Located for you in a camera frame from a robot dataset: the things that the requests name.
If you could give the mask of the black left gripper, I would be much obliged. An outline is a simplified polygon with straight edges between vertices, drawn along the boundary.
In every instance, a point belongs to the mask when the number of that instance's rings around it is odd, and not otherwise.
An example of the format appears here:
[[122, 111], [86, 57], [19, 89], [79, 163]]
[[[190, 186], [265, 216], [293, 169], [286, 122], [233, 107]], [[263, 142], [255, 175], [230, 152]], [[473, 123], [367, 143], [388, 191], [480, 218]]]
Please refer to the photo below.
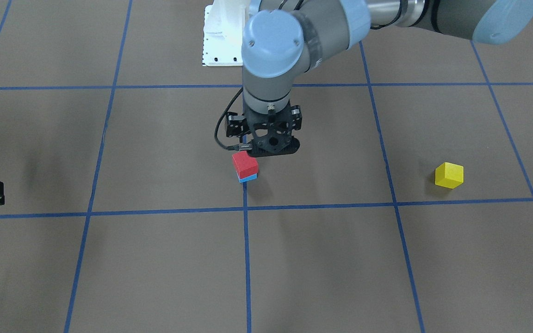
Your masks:
[[226, 112], [226, 136], [250, 135], [252, 139], [237, 145], [228, 146], [229, 150], [245, 151], [249, 156], [278, 156], [294, 154], [299, 150], [300, 141], [292, 132], [302, 128], [300, 106], [287, 104], [281, 111], [262, 114], [244, 105], [241, 115]]

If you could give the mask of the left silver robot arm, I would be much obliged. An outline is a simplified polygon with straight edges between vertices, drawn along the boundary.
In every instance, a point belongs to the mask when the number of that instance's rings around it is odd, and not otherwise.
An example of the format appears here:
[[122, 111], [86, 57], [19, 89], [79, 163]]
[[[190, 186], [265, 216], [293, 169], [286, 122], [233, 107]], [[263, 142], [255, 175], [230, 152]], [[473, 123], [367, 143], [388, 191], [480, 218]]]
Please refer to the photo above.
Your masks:
[[252, 0], [242, 31], [241, 114], [226, 107], [218, 122], [226, 136], [247, 142], [224, 145], [251, 157], [295, 153], [292, 134], [302, 112], [291, 105], [295, 78], [350, 49], [368, 32], [416, 27], [473, 42], [500, 45], [533, 18], [533, 0]]

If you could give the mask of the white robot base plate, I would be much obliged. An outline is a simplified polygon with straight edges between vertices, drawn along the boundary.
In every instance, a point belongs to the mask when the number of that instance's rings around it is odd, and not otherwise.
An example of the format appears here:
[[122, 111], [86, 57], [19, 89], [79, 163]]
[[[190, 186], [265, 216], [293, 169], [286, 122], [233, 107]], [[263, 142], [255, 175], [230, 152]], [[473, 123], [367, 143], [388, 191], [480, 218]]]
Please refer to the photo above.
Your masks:
[[203, 66], [242, 66], [242, 32], [249, 0], [214, 0], [205, 7]]

